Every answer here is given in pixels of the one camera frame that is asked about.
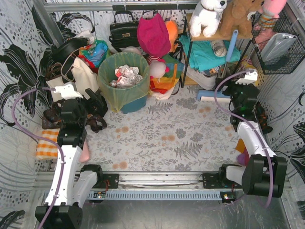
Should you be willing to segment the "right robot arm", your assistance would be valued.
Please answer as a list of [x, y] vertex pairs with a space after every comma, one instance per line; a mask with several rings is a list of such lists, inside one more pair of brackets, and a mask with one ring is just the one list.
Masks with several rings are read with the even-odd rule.
[[249, 160], [246, 166], [222, 165], [219, 178], [239, 184], [245, 194], [279, 198], [284, 189], [287, 161], [277, 157], [263, 138], [254, 112], [258, 94], [259, 89], [253, 84], [231, 83], [224, 91], [233, 106], [231, 125], [242, 139]]

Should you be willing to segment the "yellow trash bag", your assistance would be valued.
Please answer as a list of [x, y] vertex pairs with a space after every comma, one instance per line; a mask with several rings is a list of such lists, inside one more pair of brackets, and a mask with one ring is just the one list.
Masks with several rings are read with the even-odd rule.
[[146, 105], [150, 77], [149, 65], [142, 55], [132, 52], [113, 54], [101, 63], [97, 80], [113, 111], [127, 114]]

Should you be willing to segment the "teal trash bin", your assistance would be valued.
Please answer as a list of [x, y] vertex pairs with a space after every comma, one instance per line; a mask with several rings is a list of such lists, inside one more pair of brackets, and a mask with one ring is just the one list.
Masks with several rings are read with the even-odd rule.
[[121, 103], [122, 103], [122, 108], [120, 109], [120, 111], [123, 114], [127, 114], [127, 113], [133, 113], [133, 112], [136, 112], [136, 111], [142, 109], [143, 107], [146, 106], [147, 97], [148, 97], [148, 95], [145, 95], [141, 98], [131, 101], [130, 98], [123, 96], [122, 98], [120, 98]]

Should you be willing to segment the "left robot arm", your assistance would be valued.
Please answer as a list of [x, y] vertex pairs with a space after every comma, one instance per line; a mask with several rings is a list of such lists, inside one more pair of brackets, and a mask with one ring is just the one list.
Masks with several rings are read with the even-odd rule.
[[100, 165], [86, 165], [75, 181], [75, 174], [86, 139], [87, 111], [83, 96], [72, 85], [56, 86], [61, 104], [61, 127], [55, 142], [57, 165], [45, 203], [36, 207], [40, 229], [78, 229], [82, 223], [83, 205], [90, 190], [103, 180]]

